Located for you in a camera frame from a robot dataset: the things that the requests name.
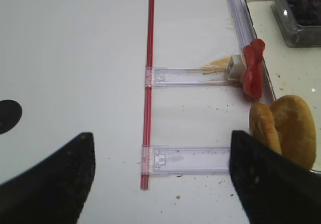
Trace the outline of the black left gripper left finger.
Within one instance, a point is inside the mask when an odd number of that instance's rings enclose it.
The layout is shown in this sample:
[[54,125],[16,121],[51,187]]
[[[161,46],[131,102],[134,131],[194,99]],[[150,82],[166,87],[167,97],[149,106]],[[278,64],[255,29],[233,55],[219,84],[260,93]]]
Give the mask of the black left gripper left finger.
[[77,223],[96,171],[92,133],[80,133],[1,184],[1,223]]

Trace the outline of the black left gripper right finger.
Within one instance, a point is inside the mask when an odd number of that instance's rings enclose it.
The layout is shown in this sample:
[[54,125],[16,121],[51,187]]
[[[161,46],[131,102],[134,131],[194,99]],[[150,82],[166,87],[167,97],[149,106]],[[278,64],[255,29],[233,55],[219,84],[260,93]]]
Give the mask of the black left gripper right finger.
[[233,186],[250,223],[320,223],[320,175],[233,131]]

